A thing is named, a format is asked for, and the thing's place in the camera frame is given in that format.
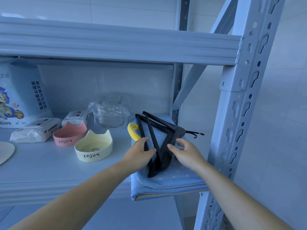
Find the black clothes hanger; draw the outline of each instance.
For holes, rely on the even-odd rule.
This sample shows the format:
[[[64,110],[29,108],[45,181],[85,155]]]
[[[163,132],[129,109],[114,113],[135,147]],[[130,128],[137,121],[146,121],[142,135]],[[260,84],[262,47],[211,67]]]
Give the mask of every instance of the black clothes hanger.
[[[145,137],[144,134],[144,129],[142,126],[142,122],[146,122],[150,135],[151,135],[151,139],[154,145],[154,148],[157,150],[156,151],[156,158],[154,161],[152,161],[152,159],[149,161],[149,163],[147,164],[148,168],[149,168],[149,173],[148,173],[148,178],[152,178],[154,176],[156,176],[159,172],[164,171],[168,168],[171,159],[172,159],[172,155],[173,153],[168,149],[167,144],[172,144],[175,145],[176,143],[176,139],[177,138],[182,138],[186,133],[189,134],[193,134],[196,138],[197,135],[205,135],[203,133],[199,133],[199,132],[194,132],[194,131],[186,131],[184,128],[179,127],[175,124],[166,122],[152,114],[149,114],[148,112],[143,111],[143,115],[139,115],[136,114],[135,117],[138,121],[138,126],[140,129],[140,134],[141,137]],[[166,133],[166,138],[161,146],[161,148],[158,145],[156,136],[154,134],[153,131],[153,127],[159,129],[160,131],[163,131],[164,133]],[[148,151],[148,145],[147,142],[144,145],[144,150]]]

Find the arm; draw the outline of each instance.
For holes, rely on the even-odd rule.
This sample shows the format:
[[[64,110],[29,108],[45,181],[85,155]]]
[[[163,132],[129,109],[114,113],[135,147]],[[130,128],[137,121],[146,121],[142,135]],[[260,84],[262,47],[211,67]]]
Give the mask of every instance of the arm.
[[[204,180],[236,230],[292,229],[210,165],[191,142],[185,139],[177,139],[177,142],[179,146],[184,147],[184,150],[180,150],[170,144],[168,148],[175,154],[182,165],[193,170]]]
[[[114,189],[149,162],[156,150],[144,152],[144,143],[148,140],[141,138],[121,161],[51,201],[10,230],[82,229]]]

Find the blue pet pad package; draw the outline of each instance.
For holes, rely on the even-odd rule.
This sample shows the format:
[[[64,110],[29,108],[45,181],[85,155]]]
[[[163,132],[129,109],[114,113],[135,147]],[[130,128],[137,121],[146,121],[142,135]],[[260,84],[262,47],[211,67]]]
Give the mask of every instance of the blue pet pad package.
[[[0,127],[21,128],[52,118],[39,69],[24,58],[0,63]]]
[[[169,123],[173,123],[170,117],[159,116]],[[146,137],[150,140],[147,142],[148,148],[154,148],[147,123],[142,121],[142,126]],[[161,147],[166,133],[153,127],[154,134]],[[195,174],[192,170],[183,166],[173,155],[169,167],[159,172],[156,176],[148,178],[148,166],[145,166],[140,171],[131,175],[131,199],[132,200],[145,200],[157,197],[165,197],[177,194],[185,194],[192,192],[201,192],[208,190],[208,186],[204,181]]]

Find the folded pet mat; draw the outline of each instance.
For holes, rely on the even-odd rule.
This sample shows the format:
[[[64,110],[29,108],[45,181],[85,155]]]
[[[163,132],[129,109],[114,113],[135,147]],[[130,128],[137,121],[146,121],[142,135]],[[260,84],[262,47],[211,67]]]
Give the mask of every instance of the folded pet mat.
[[[160,119],[173,123],[172,119],[168,116],[159,116]],[[143,131],[146,137],[150,140],[147,142],[148,148],[154,148],[150,131],[146,122],[142,121]],[[159,147],[162,146],[167,134],[155,127],[152,127]],[[157,175],[148,178],[149,167],[145,166],[140,171],[131,175],[131,199],[132,200],[145,200],[157,197],[165,197],[177,194],[185,194],[192,192],[201,192],[208,190],[208,186],[203,180],[190,169],[181,165],[175,155],[172,156],[169,166],[166,170],[160,171]]]

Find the pale yellow pet bowl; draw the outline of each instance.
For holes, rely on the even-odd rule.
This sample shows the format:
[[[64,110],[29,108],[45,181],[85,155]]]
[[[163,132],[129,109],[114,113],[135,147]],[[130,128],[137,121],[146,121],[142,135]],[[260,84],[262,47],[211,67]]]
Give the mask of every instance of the pale yellow pet bowl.
[[[78,159],[94,162],[105,159],[113,150],[113,139],[110,130],[105,134],[95,134],[89,130],[86,136],[75,144]]]

